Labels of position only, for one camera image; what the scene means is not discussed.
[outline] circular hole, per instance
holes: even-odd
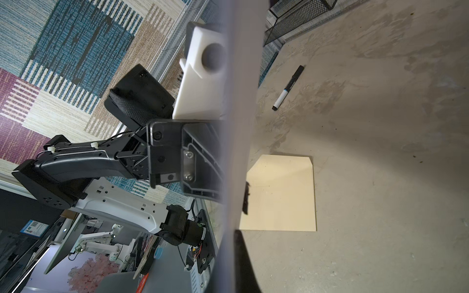
[[[154,140],[160,140],[163,138],[163,134],[161,133],[161,131],[157,131],[155,133],[153,133],[153,139]]]
[[[202,66],[209,72],[216,72],[223,67],[225,55],[225,49],[222,45],[210,44],[202,52]]]

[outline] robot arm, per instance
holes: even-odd
[[[119,264],[120,271],[122,266],[127,262],[127,258],[130,256],[135,244],[135,239],[132,239],[129,245],[111,245],[112,239],[114,239],[121,230],[121,225],[114,224],[110,232],[82,234],[76,241],[71,253],[75,254],[90,251],[94,253],[109,254],[109,260]]]
[[[150,202],[114,188],[104,178],[149,180],[153,188],[180,182],[188,196],[219,200],[223,173],[218,119],[225,69],[210,56],[222,53],[223,42],[221,34],[201,27],[194,27],[191,34],[175,108],[172,96],[136,65],[104,102],[129,131],[87,143],[71,143],[57,135],[36,159],[24,161],[12,172],[16,179],[45,205],[104,215],[173,245],[198,246],[205,228],[188,220],[183,207]]]

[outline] stained floor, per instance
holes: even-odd
[[[250,166],[310,156],[318,231],[244,232],[264,292],[469,292],[468,11],[370,0],[284,45]]]

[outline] wire mesh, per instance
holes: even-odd
[[[164,78],[167,69],[174,61],[174,56],[178,53],[186,37],[186,27],[189,22],[197,21],[208,0],[191,0],[185,7],[171,36],[161,49],[155,63],[150,69],[150,74],[159,82]]]
[[[332,10],[337,0],[285,0],[275,4],[273,11],[278,19],[264,33],[264,46],[291,32],[302,24]]]
[[[279,1],[270,8],[270,11],[273,13],[274,16],[279,18],[301,1],[302,0]]]

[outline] cable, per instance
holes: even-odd
[[[194,213],[194,204],[196,203],[196,200],[194,199],[192,203],[190,204],[190,209],[187,210],[186,212],[192,211],[192,216],[194,217],[194,221],[197,220],[196,214]]]
[[[40,151],[40,152],[36,155],[36,161],[38,160],[38,157],[39,157],[40,154],[45,153],[45,152],[47,152],[47,151],[50,151],[50,150],[43,150],[43,151]]]
[[[196,259],[200,255],[201,252],[202,252],[202,243],[200,243],[199,251],[197,251],[197,253],[196,253],[196,256],[195,256]]]
[[[78,146],[78,147],[60,148],[60,149],[55,149],[55,150],[60,151],[60,150],[79,149],[79,148],[92,148],[92,147],[89,146],[89,145],[82,145],[82,146]]]
[[[179,250],[179,245],[178,245],[178,247],[177,247],[177,251],[179,251],[179,256],[181,257],[182,264],[184,265],[184,267],[186,267],[186,263],[185,263],[184,260],[182,259],[181,251]]]
[[[113,136],[109,137],[108,139],[106,139],[105,141],[103,141],[102,143],[98,144],[98,146],[101,146],[102,144],[104,144],[104,143],[110,141],[111,139],[113,139],[113,138],[115,138],[115,137],[117,137],[117,136],[120,136],[120,135],[126,134],[126,133],[130,133],[130,132],[133,132],[133,131],[124,131],[124,132],[118,133],[118,134],[116,134],[116,135],[113,135]]]
[[[129,262],[129,261],[123,261],[123,260],[121,260],[120,258],[117,258],[117,259],[120,260],[120,261],[122,262],[122,264],[125,264],[125,263],[128,263],[128,262]]]
[[[70,255],[72,255],[72,253],[70,253],[70,254],[68,255],[68,260],[74,261],[74,260],[76,259],[76,256],[78,255],[78,253],[75,254],[75,258],[74,258],[74,259],[70,259]]]

